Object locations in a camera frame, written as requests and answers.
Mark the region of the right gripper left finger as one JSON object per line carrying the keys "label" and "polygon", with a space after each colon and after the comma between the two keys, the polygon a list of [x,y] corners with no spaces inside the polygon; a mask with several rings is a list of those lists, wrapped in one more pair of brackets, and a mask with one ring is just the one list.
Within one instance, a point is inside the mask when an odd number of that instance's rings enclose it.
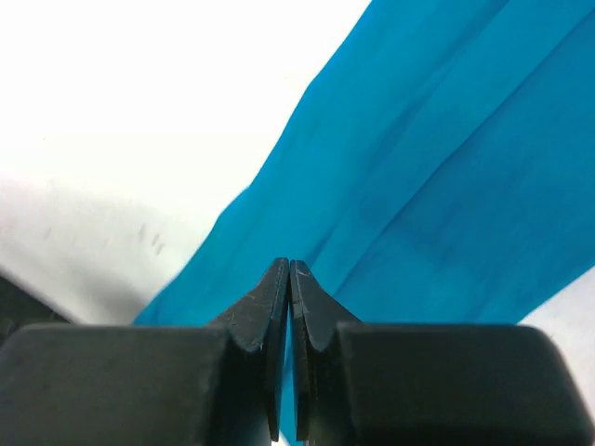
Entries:
{"label": "right gripper left finger", "polygon": [[289,264],[209,324],[48,325],[1,346],[5,445],[269,445],[279,439]]}

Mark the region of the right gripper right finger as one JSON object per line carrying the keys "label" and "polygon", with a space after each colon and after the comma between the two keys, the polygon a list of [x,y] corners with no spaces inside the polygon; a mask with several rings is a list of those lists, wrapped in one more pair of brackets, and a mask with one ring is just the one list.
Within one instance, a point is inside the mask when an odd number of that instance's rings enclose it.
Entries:
{"label": "right gripper right finger", "polygon": [[560,351],[523,325],[360,321],[290,265],[297,439],[307,445],[590,445]]}

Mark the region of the teal blue t shirt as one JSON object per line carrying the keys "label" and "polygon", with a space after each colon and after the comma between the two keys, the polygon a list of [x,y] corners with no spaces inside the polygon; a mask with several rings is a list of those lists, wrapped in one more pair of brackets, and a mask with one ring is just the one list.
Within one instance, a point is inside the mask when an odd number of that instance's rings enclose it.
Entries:
{"label": "teal blue t shirt", "polygon": [[594,266],[594,5],[374,1],[137,324],[200,327],[289,264],[360,321],[523,325]]}

